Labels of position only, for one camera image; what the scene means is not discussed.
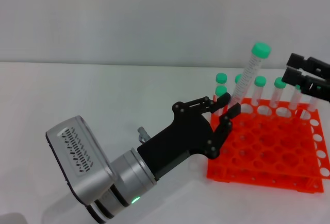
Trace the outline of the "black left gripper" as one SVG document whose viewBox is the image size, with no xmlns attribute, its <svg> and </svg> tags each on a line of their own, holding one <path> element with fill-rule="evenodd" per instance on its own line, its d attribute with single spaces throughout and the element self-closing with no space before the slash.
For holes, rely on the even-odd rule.
<svg viewBox="0 0 330 224">
<path fill-rule="evenodd" d="M 137 149 L 155 180 L 194 154 L 209 159 L 220 155 L 221 147 L 233 130 L 232 119 L 241 113 L 241 105 L 236 103 L 223 113 L 214 132 L 203 114 L 215 113 L 229 101 L 230 94 L 225 92 L 216 100 L 205 96 L 172 106 L 172 123 Z"/>
</svg>

